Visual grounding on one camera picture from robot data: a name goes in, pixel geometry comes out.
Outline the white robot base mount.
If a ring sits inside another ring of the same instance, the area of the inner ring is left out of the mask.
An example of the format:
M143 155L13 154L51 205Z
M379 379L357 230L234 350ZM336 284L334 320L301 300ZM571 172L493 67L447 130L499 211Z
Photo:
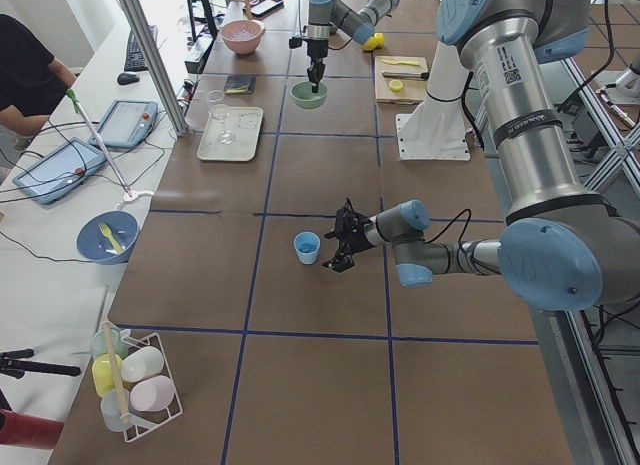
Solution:
M462 108L467 78L457 49L438 43L423 102L412 113L396 116L402 160L470 159Z

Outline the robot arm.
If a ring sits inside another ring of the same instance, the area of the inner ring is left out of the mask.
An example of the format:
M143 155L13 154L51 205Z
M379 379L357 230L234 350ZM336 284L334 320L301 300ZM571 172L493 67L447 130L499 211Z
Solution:
M456 48L480 89L512 206L497 240L426 240L425 206L411 200L366 217L336 215L339 242L326 267L342 272L357 253L389 243L401 284L438 274L498 274L528 304L583 310L637 295L624 256L638 242L630 221L580 181L540 67L587 41L590 0L442 0L437 33Z
M353 41L363 45L375 34L377 23L395 10L400 0L370 0L359 11L354 11L342 0L308 0L307 25L289 39L289 48L307 44L310 65L307 77L311 92L319 92L324 76L324 59L328 56L331 27L345 32Z

